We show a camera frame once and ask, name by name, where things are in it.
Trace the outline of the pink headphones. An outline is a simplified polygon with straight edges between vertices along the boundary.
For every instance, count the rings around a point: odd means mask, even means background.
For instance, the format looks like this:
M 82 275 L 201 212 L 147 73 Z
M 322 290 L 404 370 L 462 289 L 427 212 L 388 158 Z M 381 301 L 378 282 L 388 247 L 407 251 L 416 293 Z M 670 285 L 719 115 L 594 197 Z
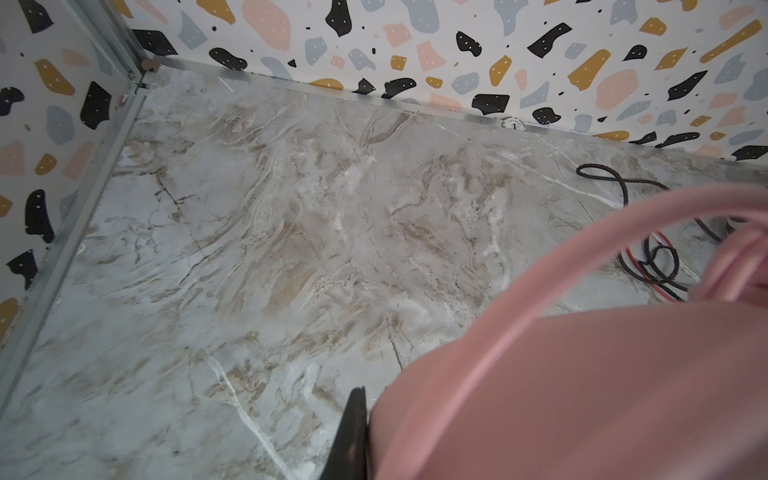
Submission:
M 729 216 L 687 301 L 547 315 L 621 249 Z M 672 190 L 559 246 L 384 390 L 370 456 L 377 479 L 765 478 L 766 189 Z

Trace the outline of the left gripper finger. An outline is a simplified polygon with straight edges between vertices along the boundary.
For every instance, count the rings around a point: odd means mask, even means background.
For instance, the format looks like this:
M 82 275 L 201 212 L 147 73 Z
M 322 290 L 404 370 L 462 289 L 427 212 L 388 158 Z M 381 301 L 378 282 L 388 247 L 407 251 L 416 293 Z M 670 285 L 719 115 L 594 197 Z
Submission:
M 368 478 L 367 429 L 365 388 L 356 387 L 349 394 L 320 480 Z

